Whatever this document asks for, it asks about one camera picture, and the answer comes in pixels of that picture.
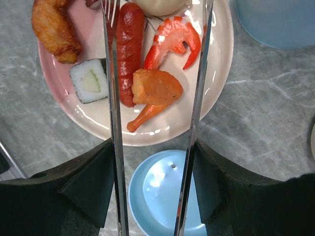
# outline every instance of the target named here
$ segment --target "blue bowl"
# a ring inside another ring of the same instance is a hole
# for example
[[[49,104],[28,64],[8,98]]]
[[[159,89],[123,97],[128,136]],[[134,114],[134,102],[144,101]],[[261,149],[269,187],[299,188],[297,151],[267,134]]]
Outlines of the blue bowl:
[[[174,236],[185,156],[183,150],[161,151],[143,161],[133,173],[129,205],[136,223],[148,236]],[[207,236],[193,176],[184,236]]]

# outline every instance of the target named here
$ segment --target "table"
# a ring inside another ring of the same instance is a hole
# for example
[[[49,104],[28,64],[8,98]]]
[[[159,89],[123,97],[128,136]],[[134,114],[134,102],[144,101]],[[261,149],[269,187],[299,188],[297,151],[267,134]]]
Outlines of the table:
[[[0,135],[28,176],[52,168],[102,140],[76,125],[54,101],[41,71],[31,26],[33,0],[0,1]],[[235,34],[232,68],[199,137],[258,174],[286,180],[315,171],[315,47],[277,50],[252,39],[229,1]],[[148,156],[186,149],[188,134],[154,146],[124,147],[126,183]],[[131,213],[130,235],[144,235]],[[112,196],[102,236],[117,235]]]

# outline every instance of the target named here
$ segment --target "countertop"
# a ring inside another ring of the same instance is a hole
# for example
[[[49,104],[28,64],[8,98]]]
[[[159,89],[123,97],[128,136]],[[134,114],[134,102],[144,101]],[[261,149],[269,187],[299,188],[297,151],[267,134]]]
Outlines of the countertop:
[[[53,99],[31,28],[33,0],[0,1],[0,135],[28,176],[76,157],[101,142],[76,125]],[[315,115],[315,47],[277,50],[241,27],[233,2],[232,67],[199,137],[258,174],[286,180],[315,170],[310,135]],[[124,147],[126,183],[148,156],[186,149],[188,135],[154,146]],[[129,213],[130,235],[144,235]],[[114,195],[102,236],[117,235]]]

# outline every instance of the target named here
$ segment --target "chicken wing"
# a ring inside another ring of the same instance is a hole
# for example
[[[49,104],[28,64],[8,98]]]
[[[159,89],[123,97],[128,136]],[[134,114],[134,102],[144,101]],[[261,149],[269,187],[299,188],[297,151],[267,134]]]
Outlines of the chicken wing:
[[[74,64],[82,52],[74,25],[67,13],[73,0],[35,0],[31,23],[36,37],[63,64]]]

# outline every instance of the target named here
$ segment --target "hot dog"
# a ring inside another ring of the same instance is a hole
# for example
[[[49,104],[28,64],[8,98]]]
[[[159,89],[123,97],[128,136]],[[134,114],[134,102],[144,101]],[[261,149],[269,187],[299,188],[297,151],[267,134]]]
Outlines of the hot dog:
[[[134,107],[133,73],[141,67],[141,51],[145,26],[145,15],[141,8],[131,2],[122,6],[117,24],[117,63],[119,98],[127,107]]]

